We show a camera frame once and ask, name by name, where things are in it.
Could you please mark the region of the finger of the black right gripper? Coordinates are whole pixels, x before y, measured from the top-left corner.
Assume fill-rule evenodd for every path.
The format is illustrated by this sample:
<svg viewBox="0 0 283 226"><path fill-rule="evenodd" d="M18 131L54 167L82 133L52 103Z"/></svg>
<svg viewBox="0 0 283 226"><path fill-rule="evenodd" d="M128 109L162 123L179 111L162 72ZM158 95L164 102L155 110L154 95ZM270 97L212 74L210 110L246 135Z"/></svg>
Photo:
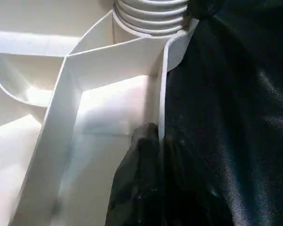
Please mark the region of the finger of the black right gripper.
<svg viewBox="0 0 283 226"><path fill-rule="evenodd" d="M203 20L214 16L221 8L221 0L190 0L187 12L195 19Z"/></svg>

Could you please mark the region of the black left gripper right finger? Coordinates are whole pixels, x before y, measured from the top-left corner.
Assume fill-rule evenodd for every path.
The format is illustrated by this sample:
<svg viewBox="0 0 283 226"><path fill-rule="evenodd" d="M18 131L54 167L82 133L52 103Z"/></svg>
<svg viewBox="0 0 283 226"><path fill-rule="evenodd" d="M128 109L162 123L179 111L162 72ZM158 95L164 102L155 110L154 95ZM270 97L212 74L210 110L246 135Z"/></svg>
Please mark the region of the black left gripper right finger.
<svg viewBox="0 0 283 226"><path fill-rule="evenodd" d="M231 226L232 214L199 154L186 139L164 137L168 226Z"/></svg>

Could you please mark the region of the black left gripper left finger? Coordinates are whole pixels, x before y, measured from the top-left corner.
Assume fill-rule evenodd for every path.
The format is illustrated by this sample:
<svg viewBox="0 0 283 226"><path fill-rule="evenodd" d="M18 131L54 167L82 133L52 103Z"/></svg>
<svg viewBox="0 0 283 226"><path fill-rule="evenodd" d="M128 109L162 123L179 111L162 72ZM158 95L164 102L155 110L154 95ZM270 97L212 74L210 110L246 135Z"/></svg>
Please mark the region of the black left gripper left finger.
<svg viewBox="0 0 283 226"><path fill-rule="evenodd" d="M162 226L164 195L158 127L146 123L133 132L131 145L115 172L106 225Z"/></svg>

